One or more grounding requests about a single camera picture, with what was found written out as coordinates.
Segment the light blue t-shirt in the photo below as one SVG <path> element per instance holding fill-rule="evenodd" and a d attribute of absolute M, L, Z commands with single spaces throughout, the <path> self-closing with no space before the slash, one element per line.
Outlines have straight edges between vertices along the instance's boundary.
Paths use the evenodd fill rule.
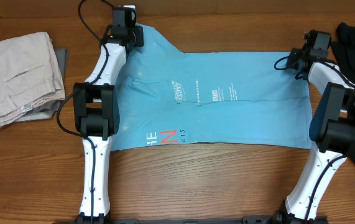
<path fill-rule="evenodd" d="M 308 83 L 274 63 L 281 52 L 184 53 L 155 28 L 129 54 L 116 90 L 113 150 L 226 142 L 308 149 Z"/>

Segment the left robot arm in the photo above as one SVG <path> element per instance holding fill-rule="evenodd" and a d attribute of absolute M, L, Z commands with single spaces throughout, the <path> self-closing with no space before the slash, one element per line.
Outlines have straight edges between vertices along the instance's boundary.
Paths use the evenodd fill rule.
<path fill-rule="evenodd" d="M 99 40 L 100 55 L 91 75 L 73 87 L 75 127 L 83 138 L 83 199 L 75 223 L 106 223 L 110 211 L 109 158 L 120 115 L 114 86 L 128 55 L 144 44 L 134 5 L 113 8 L 113 23 Z"/>

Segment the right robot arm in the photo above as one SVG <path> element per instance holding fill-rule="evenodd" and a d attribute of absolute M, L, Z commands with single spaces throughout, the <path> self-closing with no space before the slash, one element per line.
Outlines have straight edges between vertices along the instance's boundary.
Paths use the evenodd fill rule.
<path fill-rule="evenodd" d="M 302 48 L 284 59 L 295 79 L 314 85 L 322 97 L 309 128 L 310 154 L 293 191 L 271 217 L 245 217 L 244 223 L 327 223 L 316 213 L 322 196 L 339 167 L 355 157 L 355 84 L 337 63 L 328 59 L 331 34 L 310 30 Z"/>

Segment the folded beige trousers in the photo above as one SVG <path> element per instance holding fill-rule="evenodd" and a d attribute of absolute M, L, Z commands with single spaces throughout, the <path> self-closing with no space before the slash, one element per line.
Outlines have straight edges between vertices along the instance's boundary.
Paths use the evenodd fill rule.
<path fill-rule="evenodd" d="M 64 99 L 62 74 L 46 32 L 0 41 L 0 128 Z"/>

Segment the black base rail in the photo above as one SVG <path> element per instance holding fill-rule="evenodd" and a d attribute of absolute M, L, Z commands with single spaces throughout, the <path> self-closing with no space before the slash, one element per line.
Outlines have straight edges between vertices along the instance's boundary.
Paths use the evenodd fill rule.
<path fill-rule="evenodd" d="M 93 223 L 112 223 L 112 224 L 271 224 L 272 216 L 246 216 L 242 218 L 227 218 L 227 219 L 199 219 L 199 220 L 138 220 L 138 219 L 119 219 L 110 220 L 106 217 L 97 217 L 93 219 Z M 75 220 L 69 222 L 55 222 L 54 224 L 89 224 L 90 217 L 78 216 Z M 292 220 L 280 223 L 306 223 L 305 221 Z M 328 224 L 326 217 L 317 218 L 308 223 Z"/>

